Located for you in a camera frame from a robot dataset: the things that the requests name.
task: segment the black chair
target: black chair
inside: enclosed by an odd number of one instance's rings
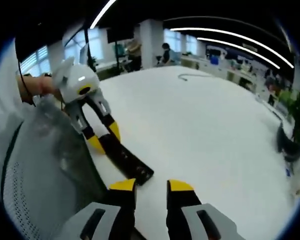
[[[276,143],[277,151],[279,153],[283,152],[284,160],[289,163],[290,170],[293,174],[293,163],[300,158],[300,144],[287,137],[282,122],[276,133]]]

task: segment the white tabletop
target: white tabletop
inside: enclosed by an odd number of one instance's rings
[[[280,121],[255,96],[202,71],[181,66],[142,70],[101,82],[121,142],[154,170],[137,190],[136,228],[149,240],[168,240],[167,180],[191,184],[237,225],[247,240],[274,239],[292,207],[285,163],[276,152]],[[84,113],[101,134],[94,112]],[[90,149],[109,186],[125,177],[104,155]]]

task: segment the led strip light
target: led strip light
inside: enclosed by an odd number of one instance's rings
[[[280,69],[280,67],[275,64],[273,61],[269,60],[268,58],[265,58],[264,56],[254,52],[254,51],[251,51],[245,47],[242,47],[242,46],[239,46],[239,45],[235,45],[235,44],[232,44],[230,42],[226,42],[226,41],[220,41],[220,40],[215,40],[215,39],[210,39],[210,38],[204,38],[204,37],[198,37],[197,38],[198,40],[202,40],[202,41],[208,41],[208,42],[215,42],[215,43],[219,43],[219,44],[224,44],[224,45],[228,45],[228,46],[231,46],[231,47],[234,47],[234,48],[237,48],[237,49],[240,49],[240,50],[244,50],[250,54],[253,54],[265,61],[267,61],[268,63],[272,64],[273,66],[275,66],[277,69]]]
[[[102,8],[102,10],[99,12],[99,14],[94,19],[93,23],[90,26],[90,29],[94,29],[97,23],[100,21],[100,19],[105,15],[106,11],[114,4],[117,0],[110,0],[107,2],[107,4]]]
[[[218,30],[218,29],[213,29],[213,28],[202,28],[202,27],[179,27],[179,28],[171,28],[171,31],[208,31],[208,32],[215,32],[215,33],[220,33],[220,34],[228,34],[231,36],[235,36],[247,41],[250,41],[254,44],[257,44],[265,49],[267,49],[268,51],[270,51],[271,53],[273,53],[274,55],[276,55],[278,58],[280,58],[281,60],[283,60],[286,64],[288,64],[292,69],[294,68],[294,66],[287,60],[285,59],[283,56],[281,56],[279,53],[277,53],[276,51],[274,51],[273,49],[271,49],[270,47],[262,44],[261,42],[258,42],[256,40],[253,40],[249,37],[240,35],[240,34],[236,34],[230,31],[224,31],[224,30]]]

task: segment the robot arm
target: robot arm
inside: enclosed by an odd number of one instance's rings
[[[231,219],[178,180],[167,181],[166,226],[171,240],[244,240]]]
[[[103,203],[90,203],[71,217],[55,240],[130,240],[136,194],[135,179],[112,184]]]

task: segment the cable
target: cable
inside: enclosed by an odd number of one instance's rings
[[[19,73],[20,73],[21,81],[22,81],[23,86],[24,86],[24,88],[25,88],[25,90],[26,90],[26,93],[27,93],[28,96],[30,97],[30,99],[31,99],[31,101],[32,101],[32,104],[36,107],[36,104],[35,104],[35,102],[34,102],[34,100],[33,100],[33,96],[32,96],[32,94],[30,93],[30,91],[28,90],[28,88],[27,88],[27,86],[26,86],[26,83],[25,83],[25,80],[24,80],[24,77],[23,77],[23,75],[22,75],[19,59],[18,59],[18,68],[19,68]]]
[[[182,73],[178,75],[178,79],[182,79],[184,81],[188,81],[188,79],[182,77],[182,76],[192,76],[192,77],[204,77],[204,78],[211,78],[211,75],[200,75],[200,74],[190,74],[190,73]]]

